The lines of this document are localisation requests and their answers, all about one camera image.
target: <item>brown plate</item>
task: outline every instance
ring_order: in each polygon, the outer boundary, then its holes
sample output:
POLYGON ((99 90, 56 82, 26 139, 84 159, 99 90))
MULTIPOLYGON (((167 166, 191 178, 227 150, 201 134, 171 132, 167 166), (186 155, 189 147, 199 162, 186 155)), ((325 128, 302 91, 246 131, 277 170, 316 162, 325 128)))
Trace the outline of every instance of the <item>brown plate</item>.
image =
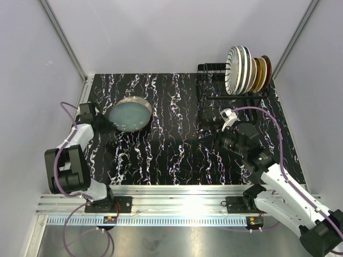
POLYGON ((260 92, 262 89, 262 86, 264 85, 264 82, 266 81, 267 78, 267 63, 266 61, 260 57, 257 58, 259 60, 260 66, 261 66, 261 81, 259 82, 259 84, 256 86, 255 91, 256 92, 260 92))
POLYGON ((256 93, 255 91, 257 85, 260 84, 261 78, 262 78, 262 68, 261 68, 261 62, 259 61, 258 58, 254 58, 256 62, 256 79, 255 82, 252 84, 250 91, 253 93, 256 93))
POLYGON ((266 55, 261 56, 261 58, 263 58, 266 61, 266 63, 267 63, 267 78, 266 78, 266 81, 264 82, 264 84, 262 86, 262 89, 261 89, 263 91, 269 85, 270 78, 272 77, 272 63, 271 63, 269 57, 266 56, 266 55))

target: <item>black mounting bracket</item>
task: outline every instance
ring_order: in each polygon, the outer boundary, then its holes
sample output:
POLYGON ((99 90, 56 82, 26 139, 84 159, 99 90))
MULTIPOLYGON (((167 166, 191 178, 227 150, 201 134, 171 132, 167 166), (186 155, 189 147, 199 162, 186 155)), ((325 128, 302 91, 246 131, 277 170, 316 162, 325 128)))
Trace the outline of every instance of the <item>black mounting bracket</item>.
POLYGON ((86 206, 85 213, 117 213, 115 207, 116 203, 119 203, 119 213, 131 213, 132 209, 132 197, 131 196, 114 196, 114 204, 112 207, 103 208, 102 206, 91 204, 86 206))

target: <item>plate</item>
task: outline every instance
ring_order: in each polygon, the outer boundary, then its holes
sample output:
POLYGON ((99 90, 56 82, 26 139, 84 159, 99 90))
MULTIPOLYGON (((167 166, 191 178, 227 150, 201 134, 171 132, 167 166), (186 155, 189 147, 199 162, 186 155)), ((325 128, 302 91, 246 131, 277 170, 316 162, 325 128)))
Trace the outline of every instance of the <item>plate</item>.
POLYGON ((245 53, 247 54, 247 79, 245 81, 245 85, 243 85, 243 90, 242 90, 242 94, 244 94, 245 92, 247 92, 248 86, 250 84, 251 81, 251 75, 252 75, 252 65, 251 65, 251 55, 250 55, 250 51, 247 47, 243 47, 245 50, 245 53))
POLYGON ((262 57, 257 58, 257 59, 260 62, 262 77, 261 77, 260 83, 257 85, 255 90, 256 90, 256 92, 260 92, 263 85, 264 85, 264 82, 266 81, 266 78, 267 78, 267 62, 262 57))
POLYGON ((119 131, 134 132, 145 127, 152 114, 150 103, 138 96, 128 96, 112 108, 109 120, 119 131))
POLYGON ((257 72, 256 72, 256 61, 252 58, 251 59, 251 79, 250 79, 250 82, 249 82, 249 85, 248 85, 248 88, 247 88, 247 92, 249 92, 252 88, 252 85, 253 83, 255 82, 256 80, 256 76, 257 75, 257 72))
POLYGON ((234 94, 241 81, 242 57, 237 47, 231 47, 225 65, 225 88, 229 95, 234 94))
POLYGON ((261 56, 261 58, 263 58, 266 61, 266 64, 267 64, 267 78, 266 78, 266 81, 264 82, 264 85, 262 86, 262 89, 261 89, 263 91, 269 85, 270 78, 272 77, 272 63, 271 63, 269 57, 266 56, 266 55, 261 56))
POLYGON ((248 61, 247 61, 247 52, 245 52, 244 48, 242 46, 237 47, 241 53, 242 56, 242 74, 241 74, 241 82, 238 86, 238 90, 236 91, 236 95, 239 95, 243 91, 243 87, 245 85, 245 82, 247 80, 248 75, 248 61))
POLYGON ((252 87, 250 89, 251 92, 256 93, 256 87, 257 85, 260 84, 261 78, 262 78, 262 69, 261 69, 261 62, 259 61, 258 58, 254 58, 255 63, 256 63, 256 79, 255 82, 252 84, 252 87))

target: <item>white plate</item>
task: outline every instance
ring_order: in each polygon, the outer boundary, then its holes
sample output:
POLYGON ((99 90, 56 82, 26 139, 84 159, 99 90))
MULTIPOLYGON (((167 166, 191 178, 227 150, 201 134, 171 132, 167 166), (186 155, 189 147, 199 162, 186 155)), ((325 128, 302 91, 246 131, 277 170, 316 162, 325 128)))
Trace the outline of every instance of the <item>white plate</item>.
POLYGON ((242 94, 247 92, 248 86, 250 85, 250 81, 252 79, 252 61, 251 61, 251 55, 250 55, 250 51, 247 47, 243 47, 245 53, 247 54, 247 79, 245 81, 245 84, 243 85, 243 90, 242 90, 242 94))
POLYGON ((251 59, 251 70, 252 70, 252 74, 251 74, 251 79, 250 79, 250 82, 249 82, 249 85, 248 85, 248 89, 247 89, 247 92, 249 92, 252 88, 252 85, 253 83, 255 82, 256 80, 256 77, 257 77, 257 71, 256 71, 257 67, 256 67, 256 61, 252 58, 251 59))
POLYGON ((237 47, 231 47, 225 65, 225 88, 229 95, 234 94, 241 80, 242 57, 237 47))
POLYGON ((241 74, 241 82, 239 84, 238 90, 236 91, 236 95, 239 95, 242 93, 244 85, 247 80, 248 75, 248 58, 247 58, 247 52, 245 52, 244 48, 242 46, 237 47, 241 53, 242 56, 242 74, 241 74))

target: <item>metal floor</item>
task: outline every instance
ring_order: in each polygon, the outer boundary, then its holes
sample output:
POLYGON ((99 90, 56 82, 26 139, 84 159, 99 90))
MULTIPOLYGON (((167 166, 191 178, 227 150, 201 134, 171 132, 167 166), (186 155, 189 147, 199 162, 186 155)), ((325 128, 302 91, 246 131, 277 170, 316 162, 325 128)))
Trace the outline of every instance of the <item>metal floor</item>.
MULTIPOLYGON (((265 227, 275 220, 267 218, 265 227)), ((78 238, 89 226, 67 228, 67 243, 78 238)), ((227 228, 211 227, 125 227, 110 230, 115 250, 111 248, 106 256, 117 257, 244 257, 277 256, 309 257, 299 239, 282 224, 275 230, 265 232, 232 232, 227 228)), ((99 257, 107 246, 105 235, 94 231, 70 245, 71 252, 79 256, 99 257)), ((62 244, 62 226, 46 227, 39 257, 68 256, 62 244)))

